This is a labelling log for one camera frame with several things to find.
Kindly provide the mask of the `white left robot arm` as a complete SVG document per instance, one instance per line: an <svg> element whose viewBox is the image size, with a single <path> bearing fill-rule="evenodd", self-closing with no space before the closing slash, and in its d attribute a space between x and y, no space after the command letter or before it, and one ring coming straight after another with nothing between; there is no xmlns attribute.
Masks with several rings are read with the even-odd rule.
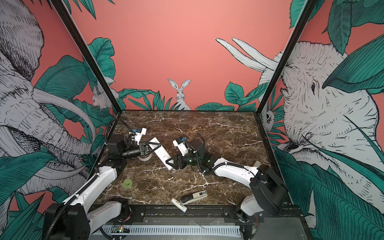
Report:
<svg viewBox="0 0 384 240"><path fill-rule="evenodd" d="M60 204L51 205L45 214L42 238L44 240L87 240L110 220L125 223L132 216L129 201L112 198L101 207L91 210L99 195L123 172L127 161L149 157L161 148L155 141L143 142L147 130L129 128L129 136L105 135L109 154L99 164L98 171L74 194Z"/></svg>

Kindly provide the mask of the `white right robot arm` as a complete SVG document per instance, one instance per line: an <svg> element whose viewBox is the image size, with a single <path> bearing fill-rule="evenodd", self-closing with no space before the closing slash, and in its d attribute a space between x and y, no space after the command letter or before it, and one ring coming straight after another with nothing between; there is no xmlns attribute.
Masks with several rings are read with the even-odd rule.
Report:
<svg viewBox="0 0 384 240"><path fill-rule="evenodd" d="M198 167L204 176L215 175L227 178L248 187L252 194L245 197L237 207L237 218L245 223L262 214L278 216L283 214L282 206L288 195L288 187L268 165L245 166L214 155L206 147L205 139L188 141L185 137L174 140L180 154L171 157L162 148L157 154L169 170L182 170L187 166Z"/></svg>

